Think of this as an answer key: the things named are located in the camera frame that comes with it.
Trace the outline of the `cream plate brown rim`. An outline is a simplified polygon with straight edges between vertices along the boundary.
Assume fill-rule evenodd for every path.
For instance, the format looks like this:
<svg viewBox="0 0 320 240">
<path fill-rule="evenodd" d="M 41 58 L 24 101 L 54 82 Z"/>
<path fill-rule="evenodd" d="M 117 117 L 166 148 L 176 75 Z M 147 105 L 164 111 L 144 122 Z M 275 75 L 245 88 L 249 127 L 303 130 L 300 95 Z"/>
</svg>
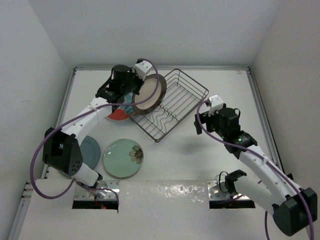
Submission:
<svg viewBox="0 0 320 240">
<path fill-rule="evenodd" d="M 133 105 L 133 111 L 138 115 L 147 115 L 153 112 L 163 101 L 167 92 L 167 82 L 165 78 L 159 74 L 159 84 L 154 95 L 146 102 Z M 139 95 L 133 94 L 132 103 L 138 103 L 146 100 L 154 92 L 157 85 L 157 75 L 150 74 L 140 88 Z"/>
</svg>

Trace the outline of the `red plate blue flower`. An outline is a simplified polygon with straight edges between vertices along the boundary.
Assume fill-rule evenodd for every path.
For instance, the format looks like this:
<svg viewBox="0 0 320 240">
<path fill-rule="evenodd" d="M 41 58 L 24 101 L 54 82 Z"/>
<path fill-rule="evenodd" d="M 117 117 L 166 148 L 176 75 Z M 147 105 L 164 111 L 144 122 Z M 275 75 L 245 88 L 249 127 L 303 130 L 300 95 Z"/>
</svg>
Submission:
<svg viewBox="0 0 320 240">
<path fill-rule="evenodd" d="M 124 97 L 125 104 L 131 104 L 133 93 L 129 93 Z M 114 112 L 107 116 L 108 119 L 113 121 L 124 121 L 130 118 L 135 112 L 132 106 L 121 105 Z"/>
</svg>

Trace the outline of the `black wire dish rack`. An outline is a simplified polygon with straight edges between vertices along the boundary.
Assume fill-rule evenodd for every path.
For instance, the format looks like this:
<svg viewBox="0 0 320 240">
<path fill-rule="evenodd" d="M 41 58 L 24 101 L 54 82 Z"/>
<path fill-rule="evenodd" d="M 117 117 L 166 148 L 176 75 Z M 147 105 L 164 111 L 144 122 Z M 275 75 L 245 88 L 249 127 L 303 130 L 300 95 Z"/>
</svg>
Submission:
<svg viewBox="0 0 320 240">
<path fill-rule="evenodd" d="M 164 78 L 167 83 L 166 94 L 154 111 L 141 115 L 129 107 L 125 108 L 129 118 L 155 143 L 166 137 L 209 94 L 205 86 L 178 68 Z"/>
</svg>

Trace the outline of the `light green flower plate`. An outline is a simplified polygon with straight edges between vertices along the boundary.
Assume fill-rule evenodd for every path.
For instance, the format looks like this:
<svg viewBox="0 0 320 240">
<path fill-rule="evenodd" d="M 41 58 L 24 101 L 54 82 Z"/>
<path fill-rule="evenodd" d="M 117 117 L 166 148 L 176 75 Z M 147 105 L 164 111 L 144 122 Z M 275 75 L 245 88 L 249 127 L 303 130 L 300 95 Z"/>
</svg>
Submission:
<svg viewBox="0 0 320 240">
<path fill-rule="evenodd" d="M 142 166 L 144 152 L 134 140 L 123 138 L 112 142 L 104 152 L 103 165 L 116 178 L 133 176 Z"/>
</svg>

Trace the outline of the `plain teal blue plate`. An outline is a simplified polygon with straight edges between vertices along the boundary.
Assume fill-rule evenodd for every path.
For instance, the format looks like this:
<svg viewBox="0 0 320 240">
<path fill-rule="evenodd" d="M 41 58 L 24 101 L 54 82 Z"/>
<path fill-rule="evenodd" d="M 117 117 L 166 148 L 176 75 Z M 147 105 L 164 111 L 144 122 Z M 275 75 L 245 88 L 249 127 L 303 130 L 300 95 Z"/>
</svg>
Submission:
<svg viewBox="0 0 320 240">
<path fill-rule="evenodd" d="M 83 163 L 94 170 L 101 157 L 101 148 L 99 143 L 91 136 L 86 136 L 81 145 L 80 151 Z"/>
</svg>

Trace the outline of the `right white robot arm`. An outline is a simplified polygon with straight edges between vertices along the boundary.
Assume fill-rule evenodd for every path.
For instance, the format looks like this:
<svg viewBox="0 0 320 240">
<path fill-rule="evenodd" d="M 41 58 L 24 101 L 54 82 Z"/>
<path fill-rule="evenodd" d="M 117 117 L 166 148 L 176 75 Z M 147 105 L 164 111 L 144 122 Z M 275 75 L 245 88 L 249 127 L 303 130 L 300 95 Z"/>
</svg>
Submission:
<svg viewBox="0 0 320 240">
<path fill-rule="evenodd" d="M 235 170 L 224 178 L 224 187 L 232 195 L 243 194 L 262 207 L 278 229 L 293 236 L 309 228 L 309 238 L 315 239 L 314 222 L 318 218 L 318 196 L 310 187 L 303 188 L 265 155 L 258 142 L 239 124 L 240 111 L 225 104 L 195 114 L 197 134 L 205 132 L 222 143 L 236 159 L 249 167 L 258 177 L 252 180 L 243 170 Z"/>
</svg>

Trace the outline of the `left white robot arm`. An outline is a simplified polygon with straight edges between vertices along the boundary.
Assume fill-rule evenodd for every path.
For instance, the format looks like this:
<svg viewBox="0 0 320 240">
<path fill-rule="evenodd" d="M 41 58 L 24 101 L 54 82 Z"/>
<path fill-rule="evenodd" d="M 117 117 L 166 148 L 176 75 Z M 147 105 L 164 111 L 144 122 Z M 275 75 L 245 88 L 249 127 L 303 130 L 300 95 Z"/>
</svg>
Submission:
<svg viewBox="0 0 320 240">
<path fill-rule="evenodd" d="M 47 141 L 42 157 L 44 163 L 77 182 L 94 187 L 101 175 L 84 163 L 80 145 L 102 119 L 124 103 L 126 95 L 139 92 L 145 77 L 146 73 L 138 73 L 137 66 L 114 66 L 108 80 L 72 122 L 46 131 Z"/>
</svg>

